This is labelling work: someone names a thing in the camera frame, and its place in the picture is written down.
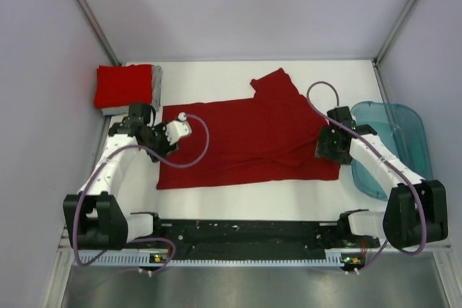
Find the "dark red t-shirt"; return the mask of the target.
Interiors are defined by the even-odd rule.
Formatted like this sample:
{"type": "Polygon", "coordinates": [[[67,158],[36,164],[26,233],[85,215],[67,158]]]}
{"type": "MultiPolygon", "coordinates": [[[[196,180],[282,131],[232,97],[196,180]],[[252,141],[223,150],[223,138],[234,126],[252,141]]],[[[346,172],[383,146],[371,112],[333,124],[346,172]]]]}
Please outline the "dark red t-shirt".
{"type": "Polygon", "coordinates": [[[315,157],[326,124],[284,69],[254,79],[250,99],[197,102],[163,109],[163,120],[194,115],[193,133],[168,159],[192,167],[160,165],[160,190],[240,185],[272,180],[338,180],[340,166],[315,157]]]}

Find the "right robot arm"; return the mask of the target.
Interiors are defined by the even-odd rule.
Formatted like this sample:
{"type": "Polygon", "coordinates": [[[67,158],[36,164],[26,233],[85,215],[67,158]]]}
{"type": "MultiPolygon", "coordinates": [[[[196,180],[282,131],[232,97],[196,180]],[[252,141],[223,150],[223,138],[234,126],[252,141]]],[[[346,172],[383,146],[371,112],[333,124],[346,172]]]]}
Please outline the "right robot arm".
{"type": "Polygon", "coordinates": [[[438,242],[448,236],[447,199],[439,180],[426,180],[409,169],[368,124],[358,125],[348,107],[324,117],[315,155],[338,164],[361,164],[387,197],[384,211],[359,209],[341,215],[338,241],[353,247],[363,236],[386,239],[396,249],[438,242]]]}

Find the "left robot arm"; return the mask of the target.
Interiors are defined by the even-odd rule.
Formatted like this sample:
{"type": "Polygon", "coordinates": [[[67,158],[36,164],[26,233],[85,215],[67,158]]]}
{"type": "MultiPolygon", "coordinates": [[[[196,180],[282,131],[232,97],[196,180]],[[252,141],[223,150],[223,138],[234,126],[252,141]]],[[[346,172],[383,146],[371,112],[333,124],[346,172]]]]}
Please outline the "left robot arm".
{"type": "Polygon", "coordinates": [[[140,193],[121,196],[121,186],[139,152],[152,162],[178,149],[178,142],[191,134],[184,114],[156,123],[153,107],[129,106],[127,115],[116,118],[108,129],[101,157],[80,191],[63,202],[69,241],[78,250],[120,250],[140,239],[147,247],[159,246],[164,237],[156,226],[157,215],[144,211],[140,193]]]}

